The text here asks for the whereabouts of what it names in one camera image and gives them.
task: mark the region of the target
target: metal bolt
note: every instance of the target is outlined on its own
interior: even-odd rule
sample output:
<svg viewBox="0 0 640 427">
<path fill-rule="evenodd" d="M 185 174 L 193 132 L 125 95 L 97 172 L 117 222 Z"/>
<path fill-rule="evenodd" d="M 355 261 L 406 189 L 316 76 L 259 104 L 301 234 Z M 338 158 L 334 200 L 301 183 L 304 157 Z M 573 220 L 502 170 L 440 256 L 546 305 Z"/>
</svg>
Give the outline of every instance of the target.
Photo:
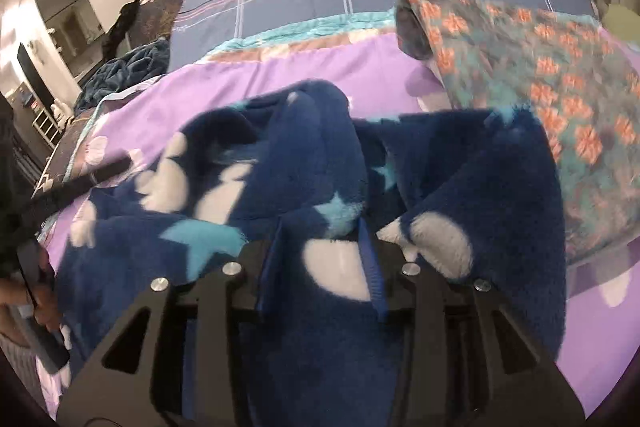
<svg viewBox="0 0 640 427">
<path fill-rule="evenodd" d="M 154 292 L 163 292 L 167 288 L 169 288 L 169 279 L 165 277 L 157 277 L 151 281 L 151 289 Z"/>
<path fill-rule="evenodd" d="M 226 263 L 225 266 L 222 267 L 222 273 L 225 275 L 238 275 L 241 271 L 242 265 L 240 263 L 236 263 L 236 261 Z"/>
<path fill-rule="evenodd" d="M 474 288 L 479 292 L 488 292 L 491 289 L 491 283 L 484 279 L 476 279 L 474 281 Z"/>
<path fill-rule="evenodd" d="M 402 265 L 402 273 L 412 277 L 420 273 L 420 267 L 415 263 L 404 263 Z"/>
</svg>

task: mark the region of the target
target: folded blanket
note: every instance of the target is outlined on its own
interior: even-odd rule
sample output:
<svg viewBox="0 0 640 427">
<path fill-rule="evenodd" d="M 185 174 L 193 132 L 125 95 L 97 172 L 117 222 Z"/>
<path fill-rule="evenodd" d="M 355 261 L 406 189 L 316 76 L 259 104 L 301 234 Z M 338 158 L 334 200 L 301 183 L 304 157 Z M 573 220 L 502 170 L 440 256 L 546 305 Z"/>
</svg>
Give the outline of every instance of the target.
<svg viewBox="0 0 640 427">
<path fill-rule="evenodd" d="M 194 280 L 279 227 L 273 312 L 241 330 L 255 421 L 382 427 L 402 334 L 377 322 L 357 247 L 335 240 L 364 213 L 408 258 L 490 280 L 558 351 L 562 203 L 538 120 L 526 108 L 351 120 L 337 87 L 309 81 L 204 113 L 148 170 L 92 191 L 58 271 L 74 371 L 152 279 Z"/>
<path fill-rule="evenodd" d="M 101 66 L 82 88 L 74 105 L 74 114 L 98 105 L 112 92 L 139 84 L 143 80 L 166 73 L 169 65 L 169 42 L 165 38 L 139 46 L 120 58 Z"/>
</svg>

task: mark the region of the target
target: dark blue crumpled blanket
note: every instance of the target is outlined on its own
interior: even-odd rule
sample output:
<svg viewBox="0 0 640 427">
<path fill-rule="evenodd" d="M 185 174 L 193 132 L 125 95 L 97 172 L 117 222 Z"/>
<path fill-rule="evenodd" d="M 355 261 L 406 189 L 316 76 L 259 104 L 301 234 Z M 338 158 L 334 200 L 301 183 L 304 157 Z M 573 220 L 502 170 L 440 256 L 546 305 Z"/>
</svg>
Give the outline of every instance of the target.
<svg viewBox="0 0 640 427">
<path fill-rule="evenodd" d="M 378 235 L 450 279 L 490 280 L 557 354 L 564 223 L 545 132 L 527 108 L 351 120 L 308 81 L 200 115 L 155 163 L 96 188 L 58 272 L 73 371 L 155 277 L 197 279 L 276 225 L 278 294 L 241 330 L 257 425 L 386 424 L 402 334 L 382 327 L 349 233 Z"/>
<path fill-rule="evenodd" d="M 160 37 L 157 41 L 139 46 L 119 58 L 113 58 L 94 73 L 84 84 L 74 115 L 98 105 L 108 94 L 135 86 L 144 80 L 165 74 L 169 67 L 169 42 Z"/>
</svg>

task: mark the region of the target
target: navy blue blanket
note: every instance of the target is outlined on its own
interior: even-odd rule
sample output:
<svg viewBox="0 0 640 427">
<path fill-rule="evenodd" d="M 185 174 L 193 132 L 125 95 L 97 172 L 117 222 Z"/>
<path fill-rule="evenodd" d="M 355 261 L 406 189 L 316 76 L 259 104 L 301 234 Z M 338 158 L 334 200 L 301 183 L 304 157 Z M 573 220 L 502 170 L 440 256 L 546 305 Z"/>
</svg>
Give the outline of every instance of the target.
<svg viewBox="0 0 640 427">
<path fill-rule="evenodd" d="M 337 87 L 308 81 L 197 117 L 148 170 L 92 191 L 58 272 L 73 371 L 152 279 L 197 279 L 280 227 L 272 314 L 241 331 L 254 420 L 382 427 L 401 331 L 379 324 L 357 243 L 330 241 L 364 212 L 408 259 L 491 281 L 557 354 L 562 201 L 529 110 L 351 120 Z"/>
<path fill-rule="evenodd" d="M 169 42 L 160 37 L 102 65 L 78 95 L 74 114 L 98 105 L 108 94 L 120 92 L 144 80 L 165 74 L 169 67 Z"/>
</svg>

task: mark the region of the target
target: bed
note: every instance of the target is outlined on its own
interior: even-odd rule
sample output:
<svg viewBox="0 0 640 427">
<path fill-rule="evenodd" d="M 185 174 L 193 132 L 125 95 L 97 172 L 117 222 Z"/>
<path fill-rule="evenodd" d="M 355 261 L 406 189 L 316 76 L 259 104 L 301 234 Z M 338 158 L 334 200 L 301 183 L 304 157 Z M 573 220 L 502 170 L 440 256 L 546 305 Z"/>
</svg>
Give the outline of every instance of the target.
<svg viewBox="0 0 640 427">
<path fill-rule="evenodd" d="M 504 1 L 596 15 L 592 0 Z M 133 160 L 129 174 L 140 171 L 194 114 L 300 78 L 318 76 L 337 84 L 348 96 L 354 117 L 446 108 L 438 79 L 398 50 L 394 19 L 388 13 L 394 3 L 142 0 L 129 32 L 131 45 L 170 36 L 170 74 L 108 97 L 81 115 L 66 131 L 39 186 L 61 182 L 122 151 Z M 54 265 L 78 205 L 46 229 Z M 633 241 L 569 271 L 566 334 L 558 365 L 587 415 L 614 388 L 640 345 L 639 261 L 640 242 Z"/>
</svg>

